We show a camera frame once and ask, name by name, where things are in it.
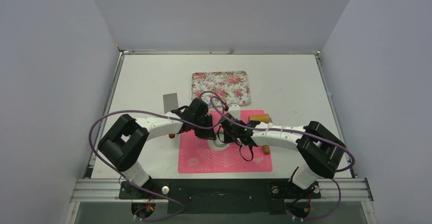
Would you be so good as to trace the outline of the round metal dough cutter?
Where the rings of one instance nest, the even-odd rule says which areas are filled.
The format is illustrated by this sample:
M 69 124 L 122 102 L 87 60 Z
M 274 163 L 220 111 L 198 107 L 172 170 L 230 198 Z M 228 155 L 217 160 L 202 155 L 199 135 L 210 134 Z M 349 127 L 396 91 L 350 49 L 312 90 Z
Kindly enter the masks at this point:
M 214 141 L 213 141 L 213 144 L 214 144 L 214 146 L 217 147 L 217 148 L 225 148 L 225 147 L 228 146 L 226 143 L 220 141 L 219 139 L 214 140 Z

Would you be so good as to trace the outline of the wooden rolling pin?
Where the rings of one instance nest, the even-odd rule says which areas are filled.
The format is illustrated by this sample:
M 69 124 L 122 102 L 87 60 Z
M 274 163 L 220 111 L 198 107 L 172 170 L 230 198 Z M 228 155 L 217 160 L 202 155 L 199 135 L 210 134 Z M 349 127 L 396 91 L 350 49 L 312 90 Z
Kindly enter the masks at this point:
M 264 122 L 264 123 L 270 123 L 271 118 L 270 118 L 269 114 L 254 115 L 254 116 L 249 116 L 249 121 L 259 121 L 259 122 Z M 270 147 L 269 146 L 262 146 L 262 151 L 263 151 L 264 155 L 269 155 L 270 154 Z

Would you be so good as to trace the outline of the white dough lump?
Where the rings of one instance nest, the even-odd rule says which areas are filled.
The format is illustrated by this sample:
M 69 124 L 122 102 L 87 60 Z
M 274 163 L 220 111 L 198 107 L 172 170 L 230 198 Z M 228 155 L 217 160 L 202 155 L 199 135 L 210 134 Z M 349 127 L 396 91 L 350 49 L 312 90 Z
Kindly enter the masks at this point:
M 208 140 L 209 147 L 214 151 L 222 151 L 229 147 L 229 144 L 223 143 L 220 140 Z

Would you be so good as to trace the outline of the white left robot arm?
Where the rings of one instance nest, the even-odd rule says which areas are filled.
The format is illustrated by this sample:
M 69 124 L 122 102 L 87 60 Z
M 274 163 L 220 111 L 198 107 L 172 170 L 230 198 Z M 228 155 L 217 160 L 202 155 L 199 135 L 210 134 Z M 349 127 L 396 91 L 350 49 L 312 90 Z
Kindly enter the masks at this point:
M 138 162 L 146 141 L 169 135 L 193 131 L 200 139 L 215 140 L 212 115 L 207 103 L 194 99 L 190 105 L 171 110 L 164 115 L 150 113 L 139 124 L 129 114 L 121 115 L 104 137 L 97 150 L 122 176 L 133 183 L 132 192 L 141 199 L 150 196 L 151 177 Z

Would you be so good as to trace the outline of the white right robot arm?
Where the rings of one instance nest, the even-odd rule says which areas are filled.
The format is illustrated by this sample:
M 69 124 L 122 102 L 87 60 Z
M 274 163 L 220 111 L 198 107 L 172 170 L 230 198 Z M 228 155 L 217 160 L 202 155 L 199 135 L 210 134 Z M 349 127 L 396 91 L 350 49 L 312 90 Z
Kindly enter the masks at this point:
M 225 114 L 219 125 L 227 143 L 241 143 L 248 147 L 272 146 L 299 152 L 304 163 L 287 183 L 287 190 L 294 197 L 302 196 L 318 178 L 333 178 L 346 153 L 345 144 L 317 121 L 306 126 L 282 127 L 253 120 L 245 124 Z

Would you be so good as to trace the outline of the pink silicone baking mat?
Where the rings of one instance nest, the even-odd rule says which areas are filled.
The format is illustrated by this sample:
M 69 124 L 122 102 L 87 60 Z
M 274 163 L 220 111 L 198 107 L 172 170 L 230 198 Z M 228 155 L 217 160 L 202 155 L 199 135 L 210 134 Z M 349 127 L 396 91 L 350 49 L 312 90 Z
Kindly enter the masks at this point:
M 217 139 L 223 138 L 223 131 L 216 127 Z M 271 172 L 273 163 L 271 155 L 264 155 L 262 147 L 249 149 L 230 143 L 222 151 L 214 151 L 208 140 L 195 137 L 193 131 L 182 133 L 179 144 L 178 172 L 180 174 L 210 173 L 248 173 Z

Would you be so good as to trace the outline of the floral rectangular tray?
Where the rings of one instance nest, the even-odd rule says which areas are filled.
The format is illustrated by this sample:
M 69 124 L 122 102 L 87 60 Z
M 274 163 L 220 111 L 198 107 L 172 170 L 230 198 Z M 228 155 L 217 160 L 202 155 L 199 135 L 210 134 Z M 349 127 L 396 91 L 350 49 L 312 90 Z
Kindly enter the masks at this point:
M 191 91 L 193 99 L 200 98 L 206 103 L 216 95 L 227 104 L 249 105 L 252 101 L 245 71 L 195 72 Z

